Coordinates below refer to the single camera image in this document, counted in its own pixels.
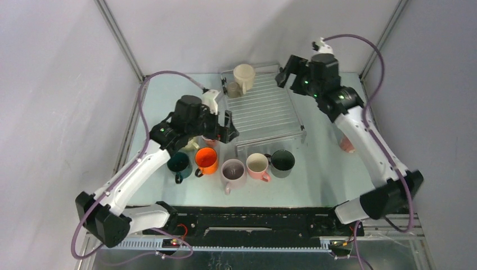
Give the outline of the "small salmon pink mug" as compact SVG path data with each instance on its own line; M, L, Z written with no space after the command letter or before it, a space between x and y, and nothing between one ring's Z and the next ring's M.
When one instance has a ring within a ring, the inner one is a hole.
M216 140L216 139L210 139L210 138L207 138L207 137L204 137L204 136L202 136L202 140L204 141L204 143L207 147L211 147L211 148L216 147L217 144L219 143L219 141Z

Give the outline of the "mauve grey mug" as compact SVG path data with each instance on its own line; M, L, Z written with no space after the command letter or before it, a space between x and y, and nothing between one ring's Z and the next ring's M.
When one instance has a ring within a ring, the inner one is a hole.
M224 193L244 187L247 181L246 166L238 159L226 160L220 169L220 179L224 184Z

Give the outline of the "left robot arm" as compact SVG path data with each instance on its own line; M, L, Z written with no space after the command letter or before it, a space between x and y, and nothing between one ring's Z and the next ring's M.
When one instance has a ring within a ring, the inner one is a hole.
M119 245L131 233L154 227L167 235L175 232L178 219L168 204L155 203L133 210L126 210L126 206L152 173L197 136L229 143L239 132L229 110L224 112L224 124L220 125L214 99L184 95L174 111L152 127L137 157L94 193L81 192L76 197L80 225L108 248Z

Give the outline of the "dark grey mug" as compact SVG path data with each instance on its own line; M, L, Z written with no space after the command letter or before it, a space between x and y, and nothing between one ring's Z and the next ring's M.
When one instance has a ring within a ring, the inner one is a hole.
M287 150L277 150L264 156L268 159L272 174L277 178L286 178L295 166L295 157Z

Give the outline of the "dark teal mug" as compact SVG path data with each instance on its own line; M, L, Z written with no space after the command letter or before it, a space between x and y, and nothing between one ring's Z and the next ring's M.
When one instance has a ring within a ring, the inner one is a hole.
M192 164L185 152L177 152L166 163L167 168L174 174L176 184L181 184L184 179L192 174Z

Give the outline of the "light green mug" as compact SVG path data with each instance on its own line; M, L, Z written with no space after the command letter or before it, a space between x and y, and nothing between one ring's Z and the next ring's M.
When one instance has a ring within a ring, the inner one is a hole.
M183 148L181 148L181 151L192 152L192 151L197 151L199 148L200 146L198 144L197 137L191 137L188 140L187 144Z

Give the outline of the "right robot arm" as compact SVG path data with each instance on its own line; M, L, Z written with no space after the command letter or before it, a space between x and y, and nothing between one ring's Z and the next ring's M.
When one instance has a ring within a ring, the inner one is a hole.
M375 187L336 206L334 215L327 220L328 230L342 235L350 223L381 219L412 201L424 181L423 175L418 170L410 171L382 142L359 94L342 85L335 56L319 53L307 60L291 55L275 77L277 86L283 88L291 74L295 79L290 89L312 97L319 110L350 140Z

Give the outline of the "pink patterned mug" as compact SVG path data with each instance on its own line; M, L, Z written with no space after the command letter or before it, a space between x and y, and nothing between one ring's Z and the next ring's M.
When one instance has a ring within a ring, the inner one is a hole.
M355 147L352 145L351 141L346 135L342 135L339 141L339 147L346 153L354 153L356 151Z

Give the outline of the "orange mug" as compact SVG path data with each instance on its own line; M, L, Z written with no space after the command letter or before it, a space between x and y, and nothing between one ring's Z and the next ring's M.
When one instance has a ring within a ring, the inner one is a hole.
M203 147L197 151L194 157L197 169L194 172L195 177L214 174L219 166L218 154L211 147Z

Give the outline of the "cream beige mug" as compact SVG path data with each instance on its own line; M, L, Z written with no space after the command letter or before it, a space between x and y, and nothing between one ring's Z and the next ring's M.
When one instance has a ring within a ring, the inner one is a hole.
M249 64L239 64L233 69L233 76L235 82L241 87L242 94L245 95L254 85L256 71Z

